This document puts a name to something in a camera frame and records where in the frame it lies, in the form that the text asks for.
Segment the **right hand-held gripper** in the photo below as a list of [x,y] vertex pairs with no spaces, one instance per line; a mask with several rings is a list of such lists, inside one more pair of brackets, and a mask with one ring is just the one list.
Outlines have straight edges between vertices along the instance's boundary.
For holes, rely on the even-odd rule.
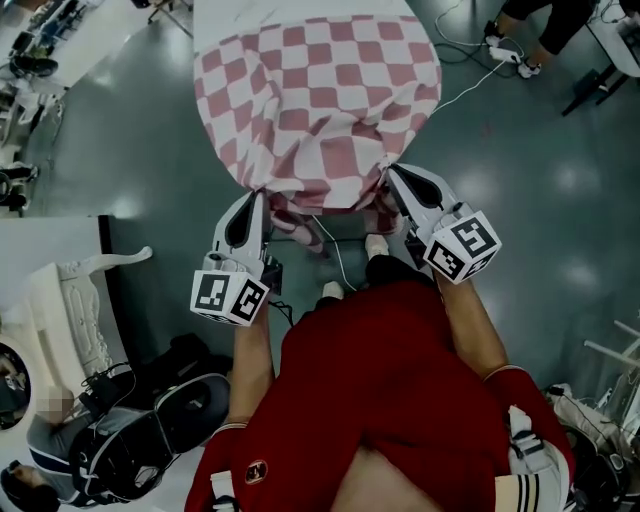
[[484,213],[458,202],[439,175],[415,165],[392,164],[387,187],[411,227],[405,245],[418,269],[428,265],[460,284],[483,270],[502,248]]

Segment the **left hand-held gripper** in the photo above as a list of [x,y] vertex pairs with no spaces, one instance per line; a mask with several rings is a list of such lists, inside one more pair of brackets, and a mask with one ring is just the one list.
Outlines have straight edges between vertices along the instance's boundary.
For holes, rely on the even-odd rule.
[[[249,192],[220,218],[214,251],[203,268],[194,272],[190,311],[209,320],[234,326],[252,325],[271,293],[279,295],[283,266],[264,254],[271,238],[269,200],[264,192]],[[256,255],[248,263],[227,255]]]

